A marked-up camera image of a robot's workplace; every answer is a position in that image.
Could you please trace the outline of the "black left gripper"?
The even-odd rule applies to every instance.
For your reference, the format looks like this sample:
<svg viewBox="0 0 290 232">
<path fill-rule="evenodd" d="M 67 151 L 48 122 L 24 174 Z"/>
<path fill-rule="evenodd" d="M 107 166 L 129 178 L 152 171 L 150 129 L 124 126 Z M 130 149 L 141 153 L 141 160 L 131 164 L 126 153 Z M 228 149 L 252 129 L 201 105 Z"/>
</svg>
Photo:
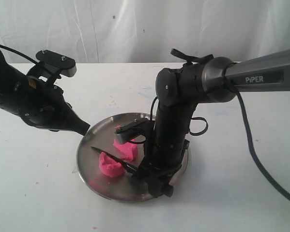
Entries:
<svg viewBox="0 0 290 232">
<path fill-rule="evenodd" d="M 36 76 L 15 74 L 14 100 L 14 115 L 29 126 L 80 135 L 86 135 L 90 128 L 65 101 L 60 87 Z"/>
</svg>

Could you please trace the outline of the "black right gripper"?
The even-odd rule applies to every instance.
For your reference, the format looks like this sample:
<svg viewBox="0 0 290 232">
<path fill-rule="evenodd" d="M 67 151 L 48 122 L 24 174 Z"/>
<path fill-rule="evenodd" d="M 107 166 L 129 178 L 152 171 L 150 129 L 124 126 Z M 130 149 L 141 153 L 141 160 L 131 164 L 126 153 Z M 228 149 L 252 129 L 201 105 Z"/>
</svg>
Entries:
<svg viewBox="0 0 290 232">
<path fill-rule="evenodd" d="M 144 183 L 148 186 L 148 193 L 154 198 L 162 195 L 171 197 L 174 186 L 178 183 L 187 168 L 189 145 L 183 145 L 181 152 L 182 162 L 177 167 L 156 167 L 147 158 L 143 158 L 137 170 L 132 174 L 131 181 L 135 186 L 141 186 Z"/>
</svg>

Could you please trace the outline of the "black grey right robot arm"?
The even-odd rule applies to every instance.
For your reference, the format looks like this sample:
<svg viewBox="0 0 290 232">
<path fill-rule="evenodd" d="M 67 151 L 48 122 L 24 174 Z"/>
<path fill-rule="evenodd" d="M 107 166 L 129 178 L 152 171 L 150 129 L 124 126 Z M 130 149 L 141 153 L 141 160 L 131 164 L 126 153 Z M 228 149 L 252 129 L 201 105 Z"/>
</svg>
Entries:
<svg viewBox="0 0 290 232">
<path fill-rule="evenodd" d="M 182 165 L 197 105 L 228 102 L 241 92 L 290 91 L 290 49 L 244 62 L 213 55 L 198 58 L 177 49 L 171 54 L 185 63 L 158 73 L 156 117 L 138 127 L 146 140 L 144 159 L 133 178 L 146 183 L 155 198 L 173 194 L 170 180 Z"/>
</svg>

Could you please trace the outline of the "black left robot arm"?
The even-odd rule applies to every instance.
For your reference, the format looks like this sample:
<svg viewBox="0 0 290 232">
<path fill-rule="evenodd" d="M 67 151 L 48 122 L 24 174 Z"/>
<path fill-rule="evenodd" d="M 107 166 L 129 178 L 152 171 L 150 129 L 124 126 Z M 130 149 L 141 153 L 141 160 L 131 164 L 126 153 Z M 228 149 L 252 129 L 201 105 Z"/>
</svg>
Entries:
<svg viewBox="0 0 290 232">
<path fill-rule="evenodd" d="M 0 109 L 22 119 L 28 126 L 50 131 L 74 131 L 85 135 L 90 125 L 80 119 L 55 84 L 62 76 L 76 74 L 74 59 L 41 50 L 34 66 L 23 74 L 7 63 L 0 45 Z"/>
</svg>

